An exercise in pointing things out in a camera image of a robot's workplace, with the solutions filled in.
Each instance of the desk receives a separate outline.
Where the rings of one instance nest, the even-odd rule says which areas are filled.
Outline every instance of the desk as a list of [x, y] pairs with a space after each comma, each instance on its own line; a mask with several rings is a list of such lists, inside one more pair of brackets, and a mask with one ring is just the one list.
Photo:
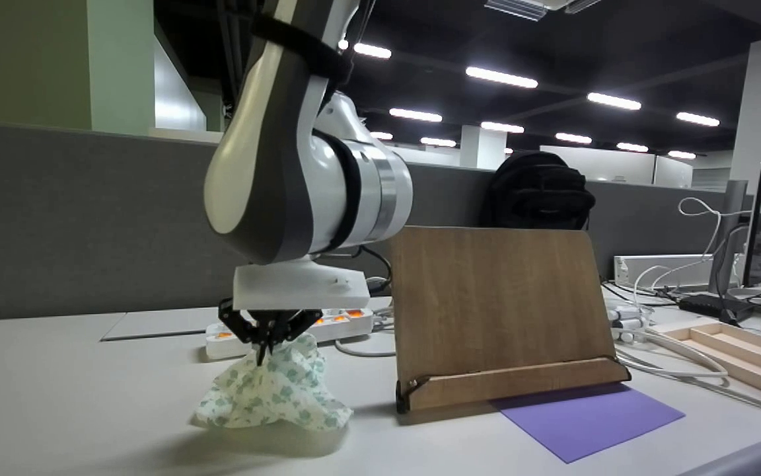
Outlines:
[[[330, 456], [302, 431], [207, 435], [190, 410], [231, 362], [202, 362], [203, 336], [113, 342], [203, 328], [215, 311], [0, 320], [0, 476], [92, 475], [680, 475], [761, 443], [761, 410], [634, 374], [630, 387], [688, 412], [662, 431], [562, 467], [498, 412], [399, 427], [393, 361], [329, 357], [333, 394], [354, 422]], [[391, 348], [379, 334], [368, 348]]]

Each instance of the purple mat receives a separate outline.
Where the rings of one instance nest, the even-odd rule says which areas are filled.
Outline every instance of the purple mat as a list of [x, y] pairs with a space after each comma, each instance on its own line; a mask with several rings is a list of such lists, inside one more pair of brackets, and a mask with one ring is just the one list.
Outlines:
[[684, 419], [626, 387], [502, 400], [498, 410], [562, 463], [582, 461]]

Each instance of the fluorescent light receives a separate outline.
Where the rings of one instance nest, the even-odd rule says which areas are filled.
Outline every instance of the fluorescent light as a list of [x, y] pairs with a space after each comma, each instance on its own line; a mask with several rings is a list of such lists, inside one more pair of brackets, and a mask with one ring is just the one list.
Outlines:
[[625, 108], [625, 112], [640, 112], [642, 103], [632, 99], [618, 99], [618, 96], [606, 96], [606, 94], [590, 94], [586, 102], [610, 107], [610, 108]]
[[582, 145], [590, 145], [590, 144], [592, 144], [590, 135], [557, 133], [556, 139], [562, 140], [562, 144], [582, 144]]
[[482, 123], [485, 131], [494, 131], [494, 133], [508, 133], [508, 135], [523, 135], [522, 124], [506, 124], [506, 123]]
[[671, 158], [684, 158], [684, 162], [695, 162], [697, 156], [689, 151], [669, 151]]
[[647, 145], [642, 145], [642, 144], [618, 144], [617, 149], [634, 151], [634, 155], [647, 155]]
[[389, 47], [368, 45], [368, 42], [358, 42], [358, 45], [354, 45], [354, 54], [358, 54], [358, 57], [372, 57], [372, 58], [391, 58], [391, 51], [389, 51]]
[[412, 119], [412, 123], [442, 123], [440, 114], [433, 114], [433, 112], [415, 112], [415, 108], [389, 108], [389, 118], [403, 118], [403, 119]]
[[424, 145], [433, 145], [433, 149], [458, 149], [458, 140], [448, 140], [448, 139], [424, 139]]
[[700, 114], [689, 114], [689, 112], [680, 112], [676, 119], [680, 123], [692, 123], [692, 124], [700, 124], [700, 127], [718, 127], [721, 124], [714, 118], [700, 118]]
[[376, 140], [391, 140], [393, 135], [391, 133], [384, 133], [384, 131], [372, 131], [371, 133]]
[[540, 82], [532, 79], [532, 78], [492, 73], [492, 69], [482, 69], [482, 66], [467, 66], [466, 74], [477, 78], [477, 79], [485, 79], [485, 82], [499, 82], [499, 84], [512, 84], [512, 88], [523, 88], [523, 91], [536, 91], [540, 88]]

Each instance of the white table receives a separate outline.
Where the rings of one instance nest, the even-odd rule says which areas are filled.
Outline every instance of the white table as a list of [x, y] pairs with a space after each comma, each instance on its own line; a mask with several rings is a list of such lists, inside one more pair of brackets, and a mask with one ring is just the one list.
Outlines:
[[[211, 320], [215, 311], [0, 320], [0, 476], [652, 476], [761, 443], [761, 410], [634, 374], [630, 387], [688, 419], [565, 467], [499, 412], [403, 427], [393, 412], [393, 361], [323, 350], [330, 390], [354, 407], [348, 431], [330, 453], [330, 445], [313, 445], [290, 427], [234, 435], [189, 427], [199, 398], [231, 366], [202, 362], [203, 336], [101, 344], [103, 336], [189, 332]], [[391, 344], [381, 334], [366, 348]]]

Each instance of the wooden book stand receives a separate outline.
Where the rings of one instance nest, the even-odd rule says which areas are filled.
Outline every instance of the wooden book stand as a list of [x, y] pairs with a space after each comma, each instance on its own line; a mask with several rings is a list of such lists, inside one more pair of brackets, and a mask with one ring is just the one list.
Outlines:
[[391, 264], [399, 412], [630, 378], [586, 233], [404, 229]]

